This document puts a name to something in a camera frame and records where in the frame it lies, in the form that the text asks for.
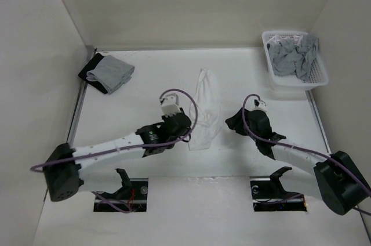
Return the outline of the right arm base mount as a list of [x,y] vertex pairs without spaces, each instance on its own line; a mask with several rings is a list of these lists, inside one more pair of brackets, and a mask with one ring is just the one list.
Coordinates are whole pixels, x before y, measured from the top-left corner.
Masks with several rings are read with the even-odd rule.
[[250,178],[250,189],[255,212],[307,212],[307,205],[302,194],[284,190],[280,178],[292,170],[283,167],[270,176]]

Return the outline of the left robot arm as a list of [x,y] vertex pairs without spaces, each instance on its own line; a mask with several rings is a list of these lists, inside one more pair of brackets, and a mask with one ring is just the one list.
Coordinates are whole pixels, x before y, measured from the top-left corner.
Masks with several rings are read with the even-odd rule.
[[190,135],[191,120],[180,109],[162,116],[162,122],[146,125],[130,135],[109,142],[72,148],[58,145],[42,168],[50,199],[71,198],[88,184],[88,173],[127,159],[145,158],[170,150]]

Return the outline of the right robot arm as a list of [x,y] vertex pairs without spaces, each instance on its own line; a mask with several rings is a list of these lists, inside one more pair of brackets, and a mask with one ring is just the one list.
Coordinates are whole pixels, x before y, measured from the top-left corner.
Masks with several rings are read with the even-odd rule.
[[250,137],[262,155],[287,164],[270,175],[268,188],[273,196],[307,194],[338,215],[370,197],[369,184],[347,153],[326,155],[286,143],[286,136],[272,130],[263,110],[241,108],[225,123],[237,134]]

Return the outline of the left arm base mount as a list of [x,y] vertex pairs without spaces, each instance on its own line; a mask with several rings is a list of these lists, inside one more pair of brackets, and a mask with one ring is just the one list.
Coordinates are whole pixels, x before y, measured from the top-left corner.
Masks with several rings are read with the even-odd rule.
[[113,193],[96,192],[94,212],[146,212],[148,197],[148,178],[130,178],[124,169],[116,169],[120,186]]

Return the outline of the white tank top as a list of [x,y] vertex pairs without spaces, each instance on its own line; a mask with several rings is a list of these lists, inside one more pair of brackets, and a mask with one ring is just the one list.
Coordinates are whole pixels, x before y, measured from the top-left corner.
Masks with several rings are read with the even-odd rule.
[[191,151],[206,150],[221,131],[223,124],[217,77],[208,68],[200,70],[194,101],[196,105],[190,105],[190,118],[196,126],[188,148]]

